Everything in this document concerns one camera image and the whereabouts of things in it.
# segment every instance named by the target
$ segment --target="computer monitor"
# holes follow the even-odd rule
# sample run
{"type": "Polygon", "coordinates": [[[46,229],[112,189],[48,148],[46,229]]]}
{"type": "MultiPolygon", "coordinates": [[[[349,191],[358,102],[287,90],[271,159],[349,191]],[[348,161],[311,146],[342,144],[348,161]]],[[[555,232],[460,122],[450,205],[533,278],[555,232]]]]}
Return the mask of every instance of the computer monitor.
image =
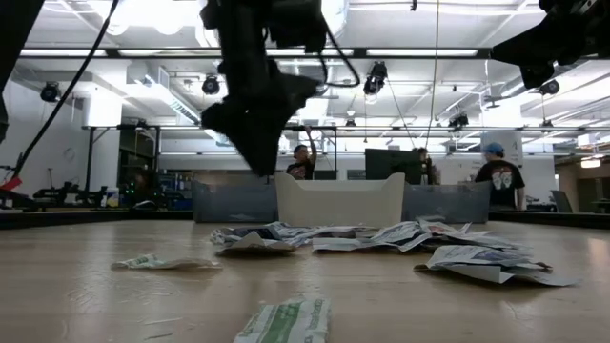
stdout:
{"type": "Polygon", "coordinates": [[[395,172],[404,172],[409,184],[421,183],[421,161],[415,151],[366,149],[364,158],[367,180],[385,180],[395,172]]]}

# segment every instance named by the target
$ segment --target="red object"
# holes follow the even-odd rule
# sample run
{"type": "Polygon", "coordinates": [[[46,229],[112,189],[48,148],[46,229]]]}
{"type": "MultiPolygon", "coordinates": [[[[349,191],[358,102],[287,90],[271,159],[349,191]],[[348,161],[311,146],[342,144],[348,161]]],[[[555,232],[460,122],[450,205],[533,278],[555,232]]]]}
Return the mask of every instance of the red object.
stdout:
{"type": "Polygon", "coordinates": [[[19,177],[14,177],[9,182],[7,182],[6,184],[0,186],[0,190],[3,190],[3,191],[12,191],[12,190],[16,189],[22,183],[23,182],[21,181],[21,179],[19,177]]]}

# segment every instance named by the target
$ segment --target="crumpled paper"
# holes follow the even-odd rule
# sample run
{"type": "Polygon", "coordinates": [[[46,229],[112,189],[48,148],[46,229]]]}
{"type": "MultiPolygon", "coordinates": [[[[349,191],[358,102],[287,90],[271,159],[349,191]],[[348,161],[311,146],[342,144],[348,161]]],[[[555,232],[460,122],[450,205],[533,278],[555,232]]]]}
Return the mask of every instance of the crumpled paper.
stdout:
{"type": "Polygon", "coordinates": [[[206,259],[178,258],[171,261],[162,261],[152,253],[111,264],[112,270],[194,270],[219,268],[222,268],[220,263],[206,259]]]}

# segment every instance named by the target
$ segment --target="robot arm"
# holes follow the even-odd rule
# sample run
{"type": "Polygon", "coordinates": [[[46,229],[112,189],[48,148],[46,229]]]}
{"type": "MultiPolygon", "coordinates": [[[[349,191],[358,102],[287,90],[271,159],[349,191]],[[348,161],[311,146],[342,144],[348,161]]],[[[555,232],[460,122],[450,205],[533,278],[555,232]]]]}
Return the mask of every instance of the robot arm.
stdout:
{"type": "Polygon", "coordinates": [[[225,134],[259,176],[275,173],[278,140],[296,110],[315,95],[318,81],[284,74],[266,54],[267,36],[280,49],[322,53],[328,26],[321,0],[210,1],[201,11],[218,30],[229,94],[202,113],[203,127],[225,134]]]}
{"type": "Polygon", "coordinates": [[[610,0],[539,0],[547,12],[540,24],[493,47],[491,58],[519,66],[525,88],[549,80],[555,62],[610,56],[610,0]]]}

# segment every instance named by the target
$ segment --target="gray storage bin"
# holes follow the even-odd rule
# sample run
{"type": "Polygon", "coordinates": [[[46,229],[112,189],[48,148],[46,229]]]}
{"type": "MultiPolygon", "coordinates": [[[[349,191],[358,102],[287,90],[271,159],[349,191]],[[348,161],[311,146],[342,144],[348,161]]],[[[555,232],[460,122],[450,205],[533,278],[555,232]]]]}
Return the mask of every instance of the gray storage bin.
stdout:
{"type": "Polygon", "coordinates": [[[490,182],[463,185],[406,185],[402,220],[443,216],[445,223],[485,223],[489,214],[490,182]]]}
{"type": "Polygon", "coordinates": [[[277,220],[275,185],[205,185],[193,181],[197,223],[271,223],[277,220]]]}

